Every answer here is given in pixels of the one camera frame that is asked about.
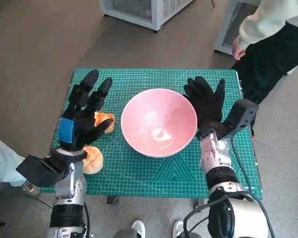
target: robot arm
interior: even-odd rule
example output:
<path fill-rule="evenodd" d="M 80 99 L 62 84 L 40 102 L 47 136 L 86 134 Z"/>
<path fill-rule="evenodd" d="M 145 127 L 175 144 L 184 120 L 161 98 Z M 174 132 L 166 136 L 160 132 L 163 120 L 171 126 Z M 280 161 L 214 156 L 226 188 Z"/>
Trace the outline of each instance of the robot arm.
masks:
<path fill-rule="evenodd" d="M 16 169 L 38 187 L 54 186 L 56 197 L 46 238 L 89 237 L 82 161 L 87 153 L 83 147 L 101 137 L 112 123 L 112 119 L 108 119 L 97 127 L 94 126 L 94 112 L 103 106 L 112 85 L 112 79 L 107 78 L 97 91 L 89 95 L 98 76 L 99 72 L 93 70 L 79 85 L 74 85 L 68 99 L 69 105 L 59 122 L 60 147 L 52 149 L 50 156 L 46 158 L 27 156 Z M 83 208 L 86 211 L 87 225 L 82 220 Z"/>
<path fill-rule="evenodd" d="M 245 191 L 231 166 L 229 139 L 217 140 L 212 132 L 201 141 L 201 167 L 206 175 L 209 202 Z M 268 225 L 260 205 L 250 196 L 228 198 L 210 208 L 208 229 L 212 237 L 266 238 Z"/>
<path fill-rule="evenodd" d="M 208 207 L 208 230 L 213 238 L 266 238 L 268 228 L 275 237 L 261 202 L 238 182 L 229 155 L 230 141 L 253 120 L 258 105 L 238 100 L 222 122 L 223 79 L 215 92 L 200 76 L 195 80 L 189 78 L 184 90 L 197 113 L 201 167 L 209 189 L 208 204 L 195 209 L 184 219 L 185 237 L 189 238 L 188 219 Z"/>

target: pink bowl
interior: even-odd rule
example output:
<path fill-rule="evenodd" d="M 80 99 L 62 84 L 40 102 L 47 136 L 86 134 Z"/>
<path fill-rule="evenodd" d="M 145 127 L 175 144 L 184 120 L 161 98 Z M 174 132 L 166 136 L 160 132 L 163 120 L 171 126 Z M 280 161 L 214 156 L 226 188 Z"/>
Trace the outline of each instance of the pink bowl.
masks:
<path fill-rule="evenodd" d="M 136 151 L 163 158 L 178 153 L 190 143 L 197 129 L 197 116 L 181 94 L 150 89 L 134 96 L 125 106 L 121 129 Z"/>

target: white sleeve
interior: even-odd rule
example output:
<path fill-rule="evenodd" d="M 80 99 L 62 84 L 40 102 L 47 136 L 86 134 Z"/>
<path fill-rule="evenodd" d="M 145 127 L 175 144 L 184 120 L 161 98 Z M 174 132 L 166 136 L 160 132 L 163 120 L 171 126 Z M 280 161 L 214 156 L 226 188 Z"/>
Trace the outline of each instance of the white sleeve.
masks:
<path fill-rule="evenodd" d="M 6 144 L 0 141 L 0 181 L 9 182 L 15 187 L 21 186 L 26 179 L 15 169 L 23 160 L 23 157 L 19 156 Z"/>
<path fill-rule="evenodd" d="M 262 0 L 254 15 L 246 17 L 239 27 L 239 48 L 246 49 L 274 35 L 287 19 L 295 16 L 298 16 L 298 0 Z"/>

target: bowl rim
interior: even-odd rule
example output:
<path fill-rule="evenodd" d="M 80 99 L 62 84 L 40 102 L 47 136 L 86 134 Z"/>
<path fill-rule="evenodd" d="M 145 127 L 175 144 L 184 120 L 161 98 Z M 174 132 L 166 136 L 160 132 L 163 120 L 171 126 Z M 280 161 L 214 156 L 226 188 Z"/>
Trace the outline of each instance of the bowl rim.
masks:
<path fill-rule="evenodd" d="M 188 140 L 183 146 L 181 146 L 178 150 L 174 151 L 174 152 L 173 152 L 172 154 L 170 154 L 170 155 L 153 156 L 153 155 L 148 155 L 148 154 L 146 154 L 146 153 L 144 153 L 144 152 L 141 152 L 141 151 L 139 151 L 139 150 L 136 150 L 136 149 L 131 145 L 131 143 L 129 142 L 129 140 L 125 137 L 125 133 L 124 133 L 124 128 L 123 128 L 123 116 L 124 116 L 124 114 L 125 114 L 125 111 L 126 111 L 127 106 L 128 106 L 128 105 L 129 105 L 129 104 L 130 104 L 136 97 L 138 97 L 139 95 L 141 95 L 141 94 L 143 94 L 143 93 L 148 93 L 148 92 L 150 92 L 150 91 L 156 91 L 156 90 L 158 90 L 158 91 L 168 91 L 169 93 L 173 93 L 173 94 L 177 94 L 177 95 L 181 96 L 181 97 L 182 97 L 183 99 L 185 99 L 185 100 L 187 101 L 187 103 L 190 105 L 190 107 L 191 107 L 191 109 L 192 109 L 192 111 L 194 112 L 194 115 L 195 115 L 194 118 L 195 118 L 196 129 L 195 129 L 195 131 L 192 133 L 190 140 Z M 172 156 L 172 155 L 175 155 L 175 154 L 179 153 L 179 152 L 180 152 L 181 150 L 183 150 L 183 149 L 184 149 L 184 148 L 185 148 L 185 147 L 192 141 L 192 139 L 194 138 L 194 136 L 195 136 L 195 134 L 196 134 L 196 131 L 197 131 L 197 124 L 198 124 L 198 118 L 197 118 L 195 109 L 194 109 L 194 107 L 192 106 L 192 104 L 189 102 L 189 100 L 186 99 L 182 94 L 180 94 L 180 93 L 178 93 L 178 92 L 175 92 L 175 91 L 173 91 L 173 90 L 170 90 L 170 89 L 166 89 L 166 88 L 152 88 L 152 89 L 147 89 L 147 90 L 145 90 L 145 91 L 142 91 L 142 92 L 136 94 L 136 95 L 133 96 L 133 97 L 128 101 L 128 103 L 125 105 L 125 107 L 124 107 L 124 109 L 123 109 L 123 112 L 122 112 L 122 114 L 121 114 L 121 117 L 120 117 L 120 128 L 121 128 L 123 137 L 124 137 L 124 139 L 126 140 L 126 142 L 128 143 L 128 145 L 131 146 L 135 151 L 139 152 L 140 154 L 145 155 L 145 156 L 147 156 L 147 157 L 151 157 L 151 158 L 166 158 L 166 157 L 170 157 L 170 156 Z"/>

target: green cutting mat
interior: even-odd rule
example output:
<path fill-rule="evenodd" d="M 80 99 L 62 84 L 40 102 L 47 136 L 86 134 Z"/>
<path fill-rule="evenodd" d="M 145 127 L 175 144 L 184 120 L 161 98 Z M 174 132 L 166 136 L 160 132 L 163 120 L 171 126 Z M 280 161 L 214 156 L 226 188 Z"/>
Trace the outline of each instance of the green cutting mat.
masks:
<path fill-rule="evenodd" d="M 82 68 L 74 72 L 69 92 L 75 84 L 92 68 Z M 115 131 L 104 135 L 93 143 L 104 156 L 104 168 L 95 175 L 87 175 L 87 193 L 100 195 L 154 196 L 207 198 L 208 188 L 200 167 L 201 149 L 196 138 L 180 153 L 165 159 L 145 157 L 134 151 L 124 140 L 120 128 L 120 117 L 124 106 L 136 94 L 151 88 L 168 88 L 184 93 L 187 78 L 202 75 L 216 88 L 219 80 L 226 81 L 223 116 L 226 117 L 233 103 L 241 98 L 238 78 L 233 70 L 218 69 L 152 69 L 152 68 L 101 68 L 94 89 L 107 77 L 113 78 L 113 86 L 108 94 L 104 112 L 116 117 Z M 63 110 L 68 106 L 66 101 Z M 245 129 L 235 137 L 237 152 L 250 178 L 253 191 L 262 197 L 257 166 L 249 130 Z M 57 135 L 53 147 L 59 146 Z M 233 155 L 232 163 L 239 180 L 246 185 L 241 169 Z M 51 188 L 42 189 L 52 192 Z"/>

